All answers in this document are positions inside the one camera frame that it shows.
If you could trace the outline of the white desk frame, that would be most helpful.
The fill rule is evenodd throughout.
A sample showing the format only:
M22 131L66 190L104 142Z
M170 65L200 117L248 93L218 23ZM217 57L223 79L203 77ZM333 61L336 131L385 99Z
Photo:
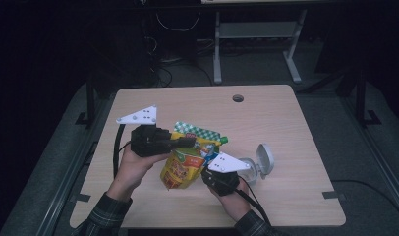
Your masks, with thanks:
M290 45L283 52L285 64L289 70L292 81L300 84L302 78L294 62L294 53L301 36L308 9L311 4L331 3L332 0L201 0L202 5L214 7L247 7L255 6L258 9L267 8L270 4L278 4L280 7L290 4L299 8L299 16L295 21L260 21L260 22L222 22L221 10L215 13L214 26L214 54L213 54L213 80L216 84L222 84L220 40L221 39L245 39L245 38L282 38L289 39Z

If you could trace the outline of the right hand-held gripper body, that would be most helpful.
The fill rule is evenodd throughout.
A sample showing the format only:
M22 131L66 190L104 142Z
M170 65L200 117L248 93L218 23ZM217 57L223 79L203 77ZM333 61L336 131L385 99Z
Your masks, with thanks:
M218 196L227 196L240 184L238 172L250 168L247 162L220 152L205 166L201 172L201 179Z

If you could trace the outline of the silver metal bowl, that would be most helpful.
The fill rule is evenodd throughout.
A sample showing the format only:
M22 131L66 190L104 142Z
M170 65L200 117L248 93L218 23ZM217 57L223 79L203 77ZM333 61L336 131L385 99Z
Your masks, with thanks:
M274 157L268 144L259 144L256 149L256 159L242 158L249 169L238 174L250 185L254 186L258 179L264 180L274 168Z

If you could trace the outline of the person's right hand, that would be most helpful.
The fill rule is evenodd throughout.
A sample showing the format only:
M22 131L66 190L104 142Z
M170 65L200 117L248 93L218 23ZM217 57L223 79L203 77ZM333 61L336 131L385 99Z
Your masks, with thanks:
M221 202L225 212L235 222L238 222L251 210L250 204L236 192L226 196L219 196L211 188L209 188L209 191Z

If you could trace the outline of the grey metal rail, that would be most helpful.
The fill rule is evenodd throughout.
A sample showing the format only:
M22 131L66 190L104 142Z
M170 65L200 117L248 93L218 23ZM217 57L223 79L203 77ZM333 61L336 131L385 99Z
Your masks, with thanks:
M82 124L76 123L81 114L85 117L86 113L73 106L69 107L67 117L61 120L48 150L37 165L38 177L42 180L39 189L46 188L48 193L35 236L53 236L87 156L96 147L111 104L110 99L97 99L88 124L86 120Z
M380 150L379 145L374 140L373 135L369 130L369 126L381 125L381 121L373 110L368 110L367 112L363 111L362 119L359 119L357 115L357 108L351 103L349 98L341 98L340 102L344 107L346 114L351 118L355 129L370 150L373 159L378 165L378 169L382 175L382 178L388 190L390 191L397 208L399 209L399 180L394 171L391 169L391 166L386 160L384 153Z

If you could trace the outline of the yellow spouted food pouch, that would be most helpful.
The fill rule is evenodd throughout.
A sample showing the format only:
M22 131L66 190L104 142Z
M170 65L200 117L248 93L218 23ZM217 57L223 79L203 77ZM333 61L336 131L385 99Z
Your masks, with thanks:
M160 179L166 189L186 189L200 176L204 167L220 153L220 147L228 143L227 137L218 132L178 121L171 139L194 138L192 147L177 147L163 166Z

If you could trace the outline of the person's left hand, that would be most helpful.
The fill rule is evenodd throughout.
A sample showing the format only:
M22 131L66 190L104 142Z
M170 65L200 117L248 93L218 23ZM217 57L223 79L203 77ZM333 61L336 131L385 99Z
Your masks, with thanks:
M114 200L128 202L133 191L142 182L147 171L157 162L167 159L170 154L160 154L151 157L139 157L126 149L116 177L111 183L106 195Z

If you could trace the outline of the black metal stand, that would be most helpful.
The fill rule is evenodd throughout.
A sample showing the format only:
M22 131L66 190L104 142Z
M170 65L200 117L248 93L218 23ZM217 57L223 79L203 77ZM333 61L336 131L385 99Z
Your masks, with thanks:
M91 83L85 85L86 91L86 112L82 112L76 120L76 125L85 125L90 128L95 118L95 91Z
M380 125L381 121L373 110L365 110L367 72L360 70L356 82L356 119L362 127Z

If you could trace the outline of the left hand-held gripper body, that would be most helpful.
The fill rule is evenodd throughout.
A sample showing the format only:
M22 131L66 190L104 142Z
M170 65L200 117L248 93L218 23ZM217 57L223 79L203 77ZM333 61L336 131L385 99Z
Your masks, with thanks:
M134 113L116 119L120 125L137 125L131 133L131 150L140 157L149 157L170 153L171 134L156 126L157 106L143 108Z

